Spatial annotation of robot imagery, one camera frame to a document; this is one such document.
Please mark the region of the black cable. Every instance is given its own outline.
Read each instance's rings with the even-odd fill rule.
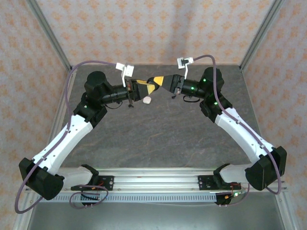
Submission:
[[[89,199],[89,200],[99,200],[98,198],[89,197],[89,196],[86,196],[84,194],[81,194],[81,196],[86,198],[86,199]]]
[[[107,108],[109,108],[109,109],[118,109],[118,108],[121,107],[122,104],[123,104],[123,101],[121,101],[121,104],[120,104],[118,107],[116,107],[116,108],[109,107],[109,106],[107,106],[107,104],[105,104],[105,106],[106,106]]]
[[[196,102],[199,102],[199,101],[201,100],[201,99],[199,98],[198,100],[195,100],[195,101],[187,101],[187,100],[184,100],[185,97],[189,97],[189,96],[187,96],[187,95],[184,95],[184,96],[183,96],[183,101],[184,101],[184,102],[188,102],[188,103],[196,103]]]

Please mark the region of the patterned wallpaper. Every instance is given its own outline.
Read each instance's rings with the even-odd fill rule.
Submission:
[[[273,0],[38,0],[68,60],[240,64]],[[210,63],[205,58],[198,62]]]
[[[288,152],[285,179],[307,226],[307,4],[288,0],[244,72],[260,131]]]
[[[18,168],[46,145],[65,69],[25,0],[0,1],[0,225],[12,229]]]

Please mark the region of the gray floor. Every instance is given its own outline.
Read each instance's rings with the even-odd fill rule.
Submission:
[[[42,229],[283,230],[284,226],[275,196],[251,193],[240,205],[227,208],[216,204],[102,203],[76,210],[68,203],[39,203],[28,230]]]
[[[205,66],[191,65],[188,78],[199,80]],[[223,95],[242,118],[258,131],[246,85],[238,66],[219,66],[225,80]],[[120,71],[109,66],[83,66],[77,71],[70,105],[80,102],[87,75],[103,71],[112,85],[121,84]],[[133,78],[184,74],[177,66],[136,66]],[[206,118],[199,103],[185,103],[160,88],[152,102],[142,101],[128,108],[108,109],[99,125],[66,158],[64,167],[90,164],[93,167],[202,167],[224,163],[248,163],[248,158],[230,136]]]

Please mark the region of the white clip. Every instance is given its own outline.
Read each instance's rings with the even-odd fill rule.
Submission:
[[[188,75],[188,65],[194,63],[193,57],[188,57],[188,58],[177,58],[177,63],[178,63],[178,69],[186,69],[186,72],[184,74],[184,79],[187,79]]]
[[[121,63],[116,63],[115,68],[122,71],[121,80],[123,82],[123,86],[126,87],[125,77],[132,77],[134,66],[129,64],[124,65]]]

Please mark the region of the gray stone surface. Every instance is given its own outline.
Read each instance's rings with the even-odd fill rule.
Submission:
[[[206,66],[189,66],[188,78],[199,80]],[[223,95],[242,118],[258,132],[243,76],[238,66],[218,67],[225,80]],[[103,71],[112,85],[121,84],[120,71],[109,66],[82,66],[73,85],[70,105],[80,102],[87,75]],[[184,74],[177,66],[135,66],[133,78]],[[63,166],[78,167],[205,167],[224,163],[248,163],[248,158],[234,140],[206,118],[199,103],[185,103],[163,88],[151,94],[147,105],[128,102],[116,110],[108,109],[97,127],[85,136],[66,158]]]

